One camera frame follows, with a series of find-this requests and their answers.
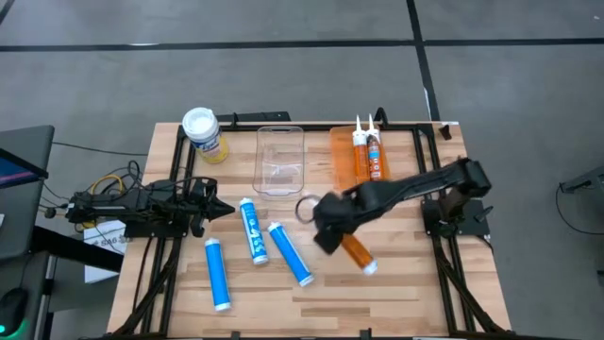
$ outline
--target gray floor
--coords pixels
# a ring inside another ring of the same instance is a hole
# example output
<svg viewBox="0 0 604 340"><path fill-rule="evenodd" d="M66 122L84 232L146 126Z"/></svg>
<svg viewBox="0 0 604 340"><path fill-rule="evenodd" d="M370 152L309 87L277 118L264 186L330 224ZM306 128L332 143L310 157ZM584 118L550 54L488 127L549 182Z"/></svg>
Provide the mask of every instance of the gray floor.
<svg viewBox="0 0 604 340"><path fill-rule="evenodd" d="M425 39L604 37L597 0L416 3ZM16 0L0 25L0 45L411 37L398 0ZM470 156L494 185L486 201L495 205L489 219L513 328L600 339L604 237L567 228L554 194L558 182L604 165L604 45L427 53L441 118L461 122ZM156 122L202 105L285 110L294 120L382 106L393 120L428 119L413 47L0 53L0 75L1 129L52 124L57 141L131 152L147 149ZM49 185L67 196L127 160L56 146ZM590 194L564 195L562 209L579 228L604 231ZM72 233L61 220L39 223ZM55 306L70 310L58 314L53 338L99 335L115 282L91 294L74 285L81 266L61 268Z"/></svg>

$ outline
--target blue caulk tube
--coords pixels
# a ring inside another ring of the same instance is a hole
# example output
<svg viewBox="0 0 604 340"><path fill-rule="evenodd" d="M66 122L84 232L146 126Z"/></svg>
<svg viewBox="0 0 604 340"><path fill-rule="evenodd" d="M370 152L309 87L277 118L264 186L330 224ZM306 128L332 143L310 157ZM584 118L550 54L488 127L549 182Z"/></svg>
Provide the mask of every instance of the blue caulk tube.
<svg viewBox="0 0 604 340"><path fill-rule="evenodd" d="M209 238L206 241L206 257L208 258L208 272L210 273L211 297L214 300L214 309L221 312L230 309L230 295L228 294L227 272L223 263L223 253L220 241Z"/></svg>
<svg viewBox="0 0 604 340"><path fill-rule="evenodd" d="M268 228L269 234L273 237L273 241L277 244L281 255L287 262L290 269L294 273L295 279L298 280L298 283L301 287L311 283L314 280L314 276L310 273L309 269L306 267L300 254L295 250L294 244L285 233L285 229L283 225L278 222L271 223L271 226Z"/></svg>
<svg viewBox="0 0 604 340"><path fill-rule="evenodd" d="M254 202L250 198L242 199L239 202L239 210L242 212L243 227L247 235L247 243L249 244L252 261L254 264L266 264L268 262L268 255L266 254L266 247L262 239L260 222L256 216Z"/></svg>

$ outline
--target wooden tabletop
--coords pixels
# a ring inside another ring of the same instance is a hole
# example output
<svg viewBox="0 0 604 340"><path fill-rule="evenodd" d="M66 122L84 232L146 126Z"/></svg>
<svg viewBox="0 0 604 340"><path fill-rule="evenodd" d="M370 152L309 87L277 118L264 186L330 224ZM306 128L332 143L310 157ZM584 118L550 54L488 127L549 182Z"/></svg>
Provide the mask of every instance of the wooden tabletop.
<svg viewBox="0 0 604 340"><path fill-rule="evenodd" d="M168 178L177 128L178 123L156 125L145 183ZM436 136L442 165L466 155L460 127L451 126L451 134L450 141ZM228 336L231 331L240 331L242 336L357 336L359 330L367 328L372 328L375 336L447 335L432 244L424 233L419 199L398 204L355 233L378 261L377 273L365 277L342 249L328 256L313 243L314 227L296 221L295 201L269 202L258 197L252 188L256 132L224 135L230 145L228 158L219 164L207 164L197 157L193 173L216 178L218 196L234 207L243 197L254 198L270 261L266 266L252 264L239 212L207 223L203 239L187 237L178 264L170 336ZM385 131L382 139L393 179L418 173L409 132ZM328 133L306 132L304 147L304 190L321 196L333 187ZM426 139L423 147L430 169ZM184 166L188 147L183 150ZM315 276L312 284L301 288L294 279L266 231L271 221L285 226ZM210 236L220 239L223 245L232 301L232 309L226 313L214 312L213 308L204 250L204 241ZM458 239L468 288L493 320L508 329L510 323L491 250L476 237ZM132 310L145 244L146 240L136 239L127 247L108 332L121 326ZM146 261L144 291L154 247L155 242ZM459 297L452 286L451 291L462 330ZM152 330L159 326L162 302L163 296L159 296Z"/></svg>

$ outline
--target yellow label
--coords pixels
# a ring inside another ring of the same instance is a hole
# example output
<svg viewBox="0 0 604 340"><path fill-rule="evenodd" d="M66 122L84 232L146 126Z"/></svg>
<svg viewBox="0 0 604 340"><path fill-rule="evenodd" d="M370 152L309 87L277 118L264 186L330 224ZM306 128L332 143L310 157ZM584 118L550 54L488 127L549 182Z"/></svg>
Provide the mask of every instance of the yellow label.
<svg viewBox="0 0 604 340"><path fill-rule="evenodd" d="M215 164L225 160L228 156L228 144L225 137L218 137L218 145L213 147L210 150L203 151L201 148L197 147L197 152L199 156L201 156L204 161Z"/></svg>

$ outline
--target transparent glass container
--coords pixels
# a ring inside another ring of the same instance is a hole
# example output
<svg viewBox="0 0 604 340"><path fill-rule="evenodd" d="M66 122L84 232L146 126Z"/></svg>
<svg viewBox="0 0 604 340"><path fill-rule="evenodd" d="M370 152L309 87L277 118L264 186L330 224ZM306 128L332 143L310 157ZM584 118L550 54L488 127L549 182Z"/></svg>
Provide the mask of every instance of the transparent glass container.
<svg viewBox="0 0 604 340"><path fill-rule="evenodd" d="M263 199L296 199L304 188L304 130L261 127L257 133L254 190Z"/></svg>

